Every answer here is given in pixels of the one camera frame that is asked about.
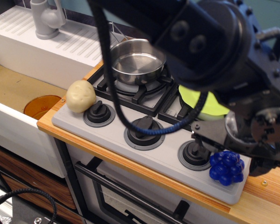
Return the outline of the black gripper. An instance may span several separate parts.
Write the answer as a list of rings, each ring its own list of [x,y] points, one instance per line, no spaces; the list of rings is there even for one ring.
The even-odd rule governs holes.
[[[223,119],[194,121],[191,128],[202,159],[227,149],[251,158],[249,176],[280,168],[280,111],[260,111],[250,120],[229,112]]]

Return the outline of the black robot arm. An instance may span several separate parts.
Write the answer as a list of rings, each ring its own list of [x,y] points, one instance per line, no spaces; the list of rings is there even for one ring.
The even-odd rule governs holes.
[[[241,0],[90,0],[104,74],[123,125],[162,135],[191,125],[208,150],[251,158],[250,175],[280,167],[280,29],[262,30]],[[175,81],[199,91],[182,121],[161,130],[137,127],[124,116],[115,90],[107,10],[140,30],[167,56]]]

